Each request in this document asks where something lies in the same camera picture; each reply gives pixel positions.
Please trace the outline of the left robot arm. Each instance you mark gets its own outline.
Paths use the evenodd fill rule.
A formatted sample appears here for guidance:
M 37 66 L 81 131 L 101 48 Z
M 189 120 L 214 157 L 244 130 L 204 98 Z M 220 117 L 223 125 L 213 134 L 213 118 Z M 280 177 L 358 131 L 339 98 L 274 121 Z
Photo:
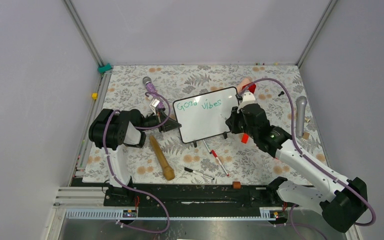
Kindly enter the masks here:
M 127 158 L 120 146 L 142 148 L 146 143 L 146 130 L 158 129 L 165 133 L 179 129 L 182 125 L 158 108 L 156 113 L 144 116 L 138 109 L 115 110 L 104 108 L 93 120 L 88 138 L 104 150 L 105 163 L 109 171 L 109 184 L 119 188 L 116 199 L 124 206 L 132 204 L 135 192 L 129 187 L 132 181 L 127 170 Z

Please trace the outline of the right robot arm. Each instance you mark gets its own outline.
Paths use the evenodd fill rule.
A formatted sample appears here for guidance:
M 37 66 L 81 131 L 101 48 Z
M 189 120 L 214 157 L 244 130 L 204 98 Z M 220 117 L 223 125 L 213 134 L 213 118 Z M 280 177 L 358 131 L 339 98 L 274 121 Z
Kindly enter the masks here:
M 259 150 L 289 165 L 313 187 L 298 186 L 284 177 L 269 184 L 267 201 L 273 206 L 294 203 L 320 214 L 336 231 L 346 233 L 367 210 L 366 183 L 337 173 L 294 143 L 292 136 L 271 125 L 266 112 L 257 103 L 231 109 L 226 125 L 233 134 L 244 133 Z

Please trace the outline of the white whiteboard black frame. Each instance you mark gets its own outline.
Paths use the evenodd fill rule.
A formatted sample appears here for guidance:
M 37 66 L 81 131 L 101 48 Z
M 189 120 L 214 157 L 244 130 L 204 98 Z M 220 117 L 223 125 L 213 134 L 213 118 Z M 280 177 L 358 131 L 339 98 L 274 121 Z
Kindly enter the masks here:
M 178 123 L 179 134 L 184 144 L 193 143 L 230 132 L 226 120 L 233 107 L 239 106 L 238 91 L 231 86 L 187 98 L 175 100 L 172 104 Z

